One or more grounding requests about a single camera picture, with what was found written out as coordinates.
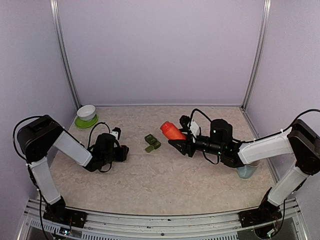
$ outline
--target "green block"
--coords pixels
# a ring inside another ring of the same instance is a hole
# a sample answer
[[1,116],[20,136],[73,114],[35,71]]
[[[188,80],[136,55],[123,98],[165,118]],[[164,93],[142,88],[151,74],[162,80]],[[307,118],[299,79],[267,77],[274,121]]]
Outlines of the green block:
[[150,153],[150,152],[153,151],[154,149],[155,149],[154,146],[149,145],[149,146],[147,146],[144,150],[145,150],[147,153]]
[[155,142],[154,144],[152,144],[151,146],[153,146],[154,149],[158,149],[158,148],[160,148],[160,146],[161,146],[161,142],[156,141],[156,142]]
[[144,140],[150,145],[152,145],[158,141],[152,134],[145,136]]

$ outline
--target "green object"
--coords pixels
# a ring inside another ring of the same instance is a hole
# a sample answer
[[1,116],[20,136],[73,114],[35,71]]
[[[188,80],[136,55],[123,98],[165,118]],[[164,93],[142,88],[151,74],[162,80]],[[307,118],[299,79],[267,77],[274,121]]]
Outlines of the green object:
[[161,146],[161,142],[156,141],[156,142],[155,142],[154,144],[152,144],[151,146],[153,146],[154,149],[158,149],[158,148],[160,148],[160,146]]
[[149,134],[149,135],[145,136],[144,140],[150,145],[152,145],[152,144],[154,144],[155,142],[158,141],[152,134]]
[[77,128],[87,129],[95,125],[97,121],[98,121],[98,115],[96,114],[94,118],[92,118],[90,121],[83,121],[79,117],[77,117],[74,124],[77,126]]
[[149,146],[147,146],[144,150],[145,150],[147,153],[150,153],[150,152],[153,151],[154,149],[155,149],[154,146],[149,145]]

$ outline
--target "robotic arm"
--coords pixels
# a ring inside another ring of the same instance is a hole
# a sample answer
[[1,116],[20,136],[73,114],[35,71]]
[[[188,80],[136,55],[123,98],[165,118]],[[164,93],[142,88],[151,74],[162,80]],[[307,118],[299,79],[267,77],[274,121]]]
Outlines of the robotic arm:
[[50,174],[47,161],[49,149],[54,146],[89,172],[101,171],[103,166],[111,165],[113,161],[127,159],[129,148],[119,144],[120,134],[121,130],[117,127],[110,133],[102,133],[95,144],[86,149],[48,115],[18,131],[17,140],[25,155],[30,178],[46,202],[44,219],[78,228],[83,228],[86,220],[85,212],[66,208]]
[[[260,206],[239,213],[242,227],[280,219],[282,214],[279,206],[309,176],[320,171],[320,137],[300,119],[295,120],[287,129],[267,137],[239,141],[233,138],[232,125],[223,119],[210,120],[210,136],[201,135],[201,128],[192,119],[192,115],[180,118],[181,129],[170,126],[169,122],[161,126],[162,132],[169,138],[168,143],[183,155],[187,154],[192,158],[195,151],[200,151],[210,161],[206,154],[213,154],[217,156],[218,162],[221,161],[230,168],[241,168],[255,161],[283,154],[295,155],[295,165],[267,191]],[[260,233],[260,237],[265,237],[267,232]]]

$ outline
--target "white wall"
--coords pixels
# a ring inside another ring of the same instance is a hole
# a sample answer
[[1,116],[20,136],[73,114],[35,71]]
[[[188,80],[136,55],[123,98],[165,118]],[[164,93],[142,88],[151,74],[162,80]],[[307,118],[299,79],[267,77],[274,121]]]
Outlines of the white wall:
[[240,106],[263,6],[263,0],[59,1],[81,103]]
[[13,148],[13,128],[23,118],[44,114],[69,126],[76,110],[50,1],[1,0],[0,6],[0,239],[11,240],[35,195],[25,162]]
[[[259,135],[288,126],[304,110],[320,109],[320,2],[272,1],[261,64],[248,106]],[[320,114],[302,118],[320,134]],[[273,159],[282,176],[294,156]],[[311,239],[319,239],[320,173],[309,177],[297,200]]]

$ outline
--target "metal corner bracket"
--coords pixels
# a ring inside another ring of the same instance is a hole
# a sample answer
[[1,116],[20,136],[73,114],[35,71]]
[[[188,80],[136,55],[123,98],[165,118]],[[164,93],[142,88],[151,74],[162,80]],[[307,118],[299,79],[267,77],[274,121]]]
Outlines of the metal corner bracket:
[[271,8],[271,0],[264,0],[264,7],[263,7],[263,14],[262,14],[262,20],[261,20],[261,27],[260,27],[260,33],[259,33],[259,39],[258,39],[258,45],[255,52],[255,57],[253,61],[253,66],[250,74],[250,80],[248,87],[245,92],[245,96],[242,102],[242,108],[246,110],[250,97],[252,95],[254,84],[257,78],[257,73],[259,69],[260,60],[262,57],[262,52],[264,48],[265,38],[266,38],[266,32],[269,22],[269,15],[270,15],[270,8]]
[[60,16],[59,16],[58,0],[50,0],[50,4],[51,4],[53,23],[54,23],[56,35],[58,38],[59,49],[60,49],[60,53],[61,53],[61,58],[62,58],[67,82],[68,82],[68,85],[69,85],[69,88],[71,91],[74,105],[77,109],[79,109],[79,108],[81,108],[81,103],[79,100],[79,95],[77,93],[74,79],[71,74],[70,65],[69,65],[69,61],[68,61],[68,57],[67,57],[67,51],[66,51],[66,47],[65,47],[64,36],[62,33],[61,21],[60,21]]

